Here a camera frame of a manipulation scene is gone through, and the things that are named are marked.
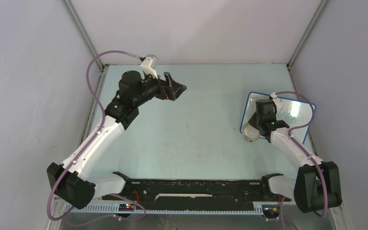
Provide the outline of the grey eraser sponge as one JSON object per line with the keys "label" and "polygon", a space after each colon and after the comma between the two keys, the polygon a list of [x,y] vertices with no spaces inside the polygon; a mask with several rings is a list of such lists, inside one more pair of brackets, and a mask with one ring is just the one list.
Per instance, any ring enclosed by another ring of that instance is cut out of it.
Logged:
{"label": "grey eraser sponge", "polygon": [[254,142],[260,139],[261,135],[259,133],[259,130],[251,126],[249,123],[246,123],[242,126],[241,132],[248,142]]}

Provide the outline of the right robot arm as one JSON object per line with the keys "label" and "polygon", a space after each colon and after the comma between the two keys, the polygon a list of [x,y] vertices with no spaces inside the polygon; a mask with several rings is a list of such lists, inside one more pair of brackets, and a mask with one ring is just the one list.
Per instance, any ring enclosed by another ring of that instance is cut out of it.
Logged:
{"label": "right robot arm", "polygon": [[279,98],[259,99],[255,112],[243,128],[250,142],[263,137],[280,149],[286,159],[297,169],[295,179],[281,173],[263,176],[265,184],[260,186],[260,196],[272,200],[277,195],[295,201],[303,213],[327,212],[329,208],[341,206],[342,192],[339,168],[333,161],[325,162],[308,149],[292,134],[292,128],[277,119]]}

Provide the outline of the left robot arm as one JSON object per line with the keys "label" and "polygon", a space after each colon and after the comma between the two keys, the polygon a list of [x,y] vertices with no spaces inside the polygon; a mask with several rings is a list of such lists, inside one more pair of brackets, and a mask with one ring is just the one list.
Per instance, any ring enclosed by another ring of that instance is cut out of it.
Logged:
{"label": "left robot arm", "polygon": [[54,194],[76,209],[85,208],[94,198],[115,194],[120,199],[132,195],[132,186],[113,173],[103,178],[90,173],[109,145],[119,137],[138,116],[138,108],[157,98],[175,101],[187,89],[176,82],[169,72],[165,78],[142,77],[138,71],[123,73],[115,97],[103,112],[103,117],[77,150],[61,164],[52,163],[47,174]]}

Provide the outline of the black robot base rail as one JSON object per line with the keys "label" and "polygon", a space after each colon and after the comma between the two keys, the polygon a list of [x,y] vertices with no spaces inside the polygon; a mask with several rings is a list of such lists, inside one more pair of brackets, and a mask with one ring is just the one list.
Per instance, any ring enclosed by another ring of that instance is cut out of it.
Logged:
{"label": "black robot base rail", "polygon": [[119,195],[158,210],[240,211],[281,200],[265,193],[260,180],[128,179]]}

